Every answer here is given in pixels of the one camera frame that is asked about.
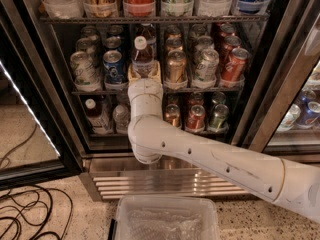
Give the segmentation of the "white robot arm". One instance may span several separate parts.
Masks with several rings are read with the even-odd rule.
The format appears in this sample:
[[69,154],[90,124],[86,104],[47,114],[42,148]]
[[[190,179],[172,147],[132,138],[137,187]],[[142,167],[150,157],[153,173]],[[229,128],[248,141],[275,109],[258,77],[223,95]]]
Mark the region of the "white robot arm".
[[320,222],[320,168],[190,134],[162,118],[161,70],[128,70],[128,138],[143,164],[163,155],[191,163],[279,207]]

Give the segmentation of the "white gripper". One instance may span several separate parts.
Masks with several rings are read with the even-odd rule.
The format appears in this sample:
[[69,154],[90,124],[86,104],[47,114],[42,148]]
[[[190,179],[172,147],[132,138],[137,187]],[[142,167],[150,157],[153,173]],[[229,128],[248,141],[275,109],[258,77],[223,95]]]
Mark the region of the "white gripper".
[[133,102],[133,100],[135,98],[138,98],[139,96],[154,96],[159,100],[162,100],[163,88],[161,84],[161,67],[160,63],[157,60],[154,61],[153,69],[149,73],[149,78],[142,78],[138,80],[132,65],[129,65],[128,81],[128,97],[130,102]]

